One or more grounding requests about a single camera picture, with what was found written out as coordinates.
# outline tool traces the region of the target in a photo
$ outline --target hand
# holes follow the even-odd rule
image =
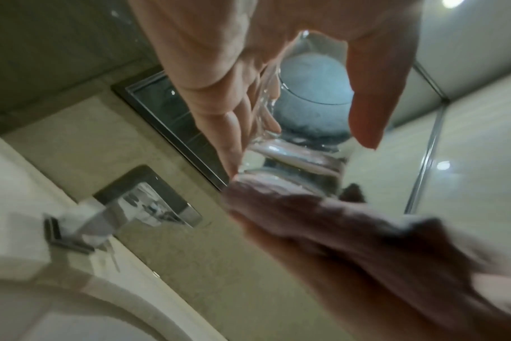
[[[359,340],[511,340],[511,267],[438,219],[398,224],[365,203],[250,175],[224,201]]]
[[[421,0],[130,0],[167,75],[230,176],[252,132],[260,73],[300,31],[348,42],[349,126],[376,148],[405,87]]]

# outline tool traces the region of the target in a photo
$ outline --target chrome faucet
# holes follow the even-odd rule
[[[196,226],[201,215],[148,166],[139,166],[58,218],[47,217],[48,240],[91,253],[130,221]]]

